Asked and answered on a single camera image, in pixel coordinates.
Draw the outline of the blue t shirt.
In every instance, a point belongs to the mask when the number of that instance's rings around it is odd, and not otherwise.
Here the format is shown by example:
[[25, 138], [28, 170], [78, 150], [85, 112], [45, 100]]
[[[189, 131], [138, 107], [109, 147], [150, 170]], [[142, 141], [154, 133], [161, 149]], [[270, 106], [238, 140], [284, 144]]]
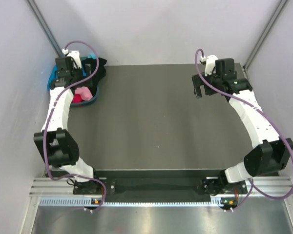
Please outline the blue t shirt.
[[88, 58], [90, 58], [90, 59], [96, 59], [96, 55], [94, 53], [89, 54], [88, 55]]

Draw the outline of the red t shirt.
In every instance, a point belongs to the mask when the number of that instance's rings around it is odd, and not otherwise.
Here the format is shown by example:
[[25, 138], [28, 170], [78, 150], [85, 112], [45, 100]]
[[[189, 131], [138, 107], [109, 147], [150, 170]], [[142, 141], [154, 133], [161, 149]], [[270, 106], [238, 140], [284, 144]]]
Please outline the red t shirt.
[[80, 94], [74, 94], [72, 103], [80, 103], [80, 102], [83, 102], [82, 96]]

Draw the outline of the blue laundry basket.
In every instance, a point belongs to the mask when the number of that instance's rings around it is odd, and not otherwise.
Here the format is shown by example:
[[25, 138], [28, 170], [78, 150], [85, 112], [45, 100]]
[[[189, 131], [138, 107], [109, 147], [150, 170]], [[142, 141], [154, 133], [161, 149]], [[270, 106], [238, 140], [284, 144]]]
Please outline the blue laundry basket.
[[[81, 61], [83, 61], [86, 58], [88, 58], [88, 57], [82, 57], [81, 58]], [[98, 88], [97, 88], [97, 93], [96, 93], [95, 96], [93, 96], [93, 98], [91, 100], [89, 100], [89, 101], [83, 101], [83, 102], [80, 102], [80, 103], [71, 103], [71, 106], [72, 107], [81, 107], [81, 106], [89, 105], [89, 104], [93, 103], [97, 99], [98, 94], [99, 94], [99, 84], [98, 84]]]

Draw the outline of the black t shirt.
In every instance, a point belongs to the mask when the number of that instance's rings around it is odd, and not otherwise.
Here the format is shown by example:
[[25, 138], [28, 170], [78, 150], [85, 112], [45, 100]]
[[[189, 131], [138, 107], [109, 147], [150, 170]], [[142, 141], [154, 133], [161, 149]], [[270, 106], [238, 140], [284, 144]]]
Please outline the black t shirt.
[[[90, 90], [93, 96], [97, 93], [98, 84], [106, 76], [106, 69], [105, 65], [107, 63], [107, 60], [104, 58], [98, 58], [99, 61], [99, 67], [96, 72], [96, 74], [88, 79], [84, 84], [86, 87]], [[97, 67], [97, 60], [95, 58], [86, 58], [82, 61], [82, 66], [84, 68], [84, 71], [86, 72], [86, 78], [90, 76]]]

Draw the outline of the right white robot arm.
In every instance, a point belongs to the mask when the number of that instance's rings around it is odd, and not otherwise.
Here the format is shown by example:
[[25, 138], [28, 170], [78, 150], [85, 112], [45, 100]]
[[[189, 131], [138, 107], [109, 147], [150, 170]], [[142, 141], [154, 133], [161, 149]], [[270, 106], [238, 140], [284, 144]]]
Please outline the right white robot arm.
[[237, 76], [234, 59], [210, 55], [195, 58], [195, 63], [205, 65], [203, 72], [192, 76], [196, 97], [203, 96], [201, 88], [207, 96], [223, 95], [240, 117], [252, 143], [252, 150], [242, 162], [220, 172], [219, 189], [229, 193], [238, 182], [285, 169], [293, 151], [293, 141], [281, 137], [262, 115], [251, 84], [246, 78]]

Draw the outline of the aluminium rail frame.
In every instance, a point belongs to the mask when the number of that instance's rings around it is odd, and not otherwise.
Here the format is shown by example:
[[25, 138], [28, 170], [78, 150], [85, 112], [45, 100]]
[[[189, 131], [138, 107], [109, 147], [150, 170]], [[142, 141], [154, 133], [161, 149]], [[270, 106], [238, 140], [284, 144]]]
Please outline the aluminium rail frame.
[[73, 195], [65, 181], [36, 178], [30, 189], [22, 234], [293, 234], [293, 195], [271, 200], [246, 182], [243, 195], [216, 195], [233, 201], [223, 207], [40, 206], [42, 197]]

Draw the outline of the pink t shirt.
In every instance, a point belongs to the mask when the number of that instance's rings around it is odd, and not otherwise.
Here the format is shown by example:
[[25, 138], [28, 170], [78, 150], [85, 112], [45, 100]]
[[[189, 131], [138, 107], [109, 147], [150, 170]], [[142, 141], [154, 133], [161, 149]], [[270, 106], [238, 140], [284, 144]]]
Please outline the pink t shirt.
[[84, 101], [89, 101], [93, 98], [93, 95], [88, 87], [79, 87], [75, 90], [75, 94], [80, 94]]

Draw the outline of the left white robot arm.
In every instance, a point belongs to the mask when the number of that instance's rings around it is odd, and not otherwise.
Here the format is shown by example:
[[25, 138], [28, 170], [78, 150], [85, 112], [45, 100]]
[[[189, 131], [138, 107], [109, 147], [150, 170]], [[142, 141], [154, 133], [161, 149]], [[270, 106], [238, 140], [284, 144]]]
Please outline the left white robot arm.
[[80, 157], [77, 142], [68, 132], [68, 117], [74, 91], [69, 85], [84, 78], [80, 53], [69, 52], [56, 58], [56, 77], [49, 84], [50, 103], [46, 121], [33, 140], [47, 168], [62, 169], [70, 174], [67, 184], [75, 194], [95, 194], [101, 182], [95, 169]]

